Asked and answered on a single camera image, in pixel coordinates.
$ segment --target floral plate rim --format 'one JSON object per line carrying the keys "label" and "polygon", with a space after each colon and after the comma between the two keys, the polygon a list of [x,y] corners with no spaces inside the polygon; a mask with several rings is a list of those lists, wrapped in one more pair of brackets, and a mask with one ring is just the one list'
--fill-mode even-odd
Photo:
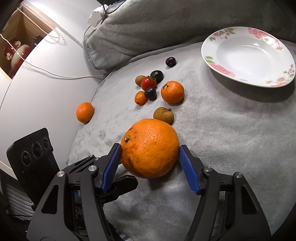
{"label": "floral plate rim", "polygon": [[205,39],[205,41],[202,44],[202,47],[201,47],[202,58],[205,61],[205,63],[212,70],[214,70],[215,72],[217,72],[229,79],[232,79],[234,81],[237,81],[237,82],[240,82],[243,84],[247,84],[247,85],[251,85],[251,86],[262,87],[262,88],[279,88],[279,87],[286,86],[293,81],[293,79],[295,77],[295,62],[294,61],[291,62],[289,70],[283,70],[282,76],[279,76],[277,79],[274,79],[274,80],[267,80],[265,83],[266,85],[263,85],[263,84],[251,83],[251,82],[248,82],[247,80],[236,78],[235,77],[236,75],[233,72],[227,70],[226,68],[224,68],[223,66],[221,66],[219,64],[216,64],[214,62],[213,57],[203,54],[204,43],[206,43],[207,40],[216,41],[218,39],[223,39],[224,41],[226,41],[228,38],[230,38],[231,36],[236,34],[235,30],[237,28],[241,28],[241,29],[247,28],[249,34],[253,35],[253,37],[255,39],[259,39],[259,40],[264,41],[265,43],[271,45],[274,49],[276,49],[278,51],[282,51],[283,49],[286,49],[288,51],[288,53],[290,54],[291,59],[293,59],[290,51],[279,39],[277,39],[276,37],[272,36],[271,34],[265,32],[263,30],[260,30],[257,28],[252,28],[252,27],[245,27],[245,26],[227,27],[227,28],[223,28],[223,29],[220,29],[220,30],[212,33],[210,36],[208,36]]}

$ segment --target black cable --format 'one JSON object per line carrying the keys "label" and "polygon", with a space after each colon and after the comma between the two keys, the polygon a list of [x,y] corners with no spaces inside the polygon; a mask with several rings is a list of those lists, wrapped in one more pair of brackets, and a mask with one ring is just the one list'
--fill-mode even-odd
{"label": "black cable", "polygon": [[104,3],[103,3],[103,9],[104,9],[104,12],[105,12],[105,14],[111,14],[111,13],[113,13],[113,12],[115,12],[125,1],[123,1],[116,9],[114,9],[113,11],[111,11],[111,12],[106,12],[106,9],[105,9],[105,6],[104,6],[104,4],[107,2],[108,0],[106,0]]}

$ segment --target white plate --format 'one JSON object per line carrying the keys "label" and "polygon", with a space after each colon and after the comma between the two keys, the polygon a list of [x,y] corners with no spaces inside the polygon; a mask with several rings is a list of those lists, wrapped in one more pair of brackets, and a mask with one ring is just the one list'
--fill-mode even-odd
{"label": "white plate", "polygon": [[219,30],[203,42],[201,52],[211,69],[244,84],[277,88],[295,76],[295,62],[286,46],[256,28]]}

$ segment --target bolt head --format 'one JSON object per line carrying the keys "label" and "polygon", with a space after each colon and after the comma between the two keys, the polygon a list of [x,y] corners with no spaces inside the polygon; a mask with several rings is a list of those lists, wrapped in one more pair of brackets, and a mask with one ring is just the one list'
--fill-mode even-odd
{"label": "bolt head", "polygon": [[236,176],[237,178],[242,178],[242,177],[243,177],[243,174],[241,174],[240,172],[236,172],[236,173],[235,173],[235,176]]}
{"label": "bolt head", "polygon": [[90,172],[93,172],[93,171],[95,171],[96,170],[96,166],[95,165],[91,165],[91,166],[89,166],[89,171]]}
{"label": "bolt head", "polygon": [[64,176],[65,175],[65,172],[64,171],[59,171],[58,173],[57,173],[57,176],[58,177],[62,177],[62,176]]}
{"label": "bolt head", "polygon": [[213,169],[212,169],[211,167],[209,167],[209,166],[205,166],[205,167],[204,167],[204,170],[205,170],[206,172],[211,172]]}

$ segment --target fabric surface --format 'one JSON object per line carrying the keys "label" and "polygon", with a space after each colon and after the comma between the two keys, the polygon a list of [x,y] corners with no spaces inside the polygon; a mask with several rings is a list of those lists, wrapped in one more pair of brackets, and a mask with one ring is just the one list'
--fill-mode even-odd
{"label": "fabric surface", "polygon": [[84,48],[95,68],[107,69],[233,26],[296,42],[295,23],[274,0],[127,0],[85,37]]}
{"label": "fabric surface", "polygon": [[[296,44],[283,42],[295,60]],[[78,129],[69,164],[92,154],[106,155],[136,121],[153,118],[158,107],[171,108],[180,144],[217,172],[242,172],[273,233],[296,201],[295,81],[266,89],[230,80],[204,63],[201,45],[159,50],[112,72],[93,98],[92,120]],[[170,56],[177,60],[173,68],[165,65]],[[134,96],[140,88],[135,77],[157,69],[165,76],[157,87],[158,98],[137,106]],[[161,87],[170,80],[184,86],[181,104],[168,105],[160,96]],[[120,165],[117,176],[126,173]],[[184,240],[199,198],[189,189],[180,164],[161,178],[137,179],[136,190],[104,205],[109,222],[135,241]]]}

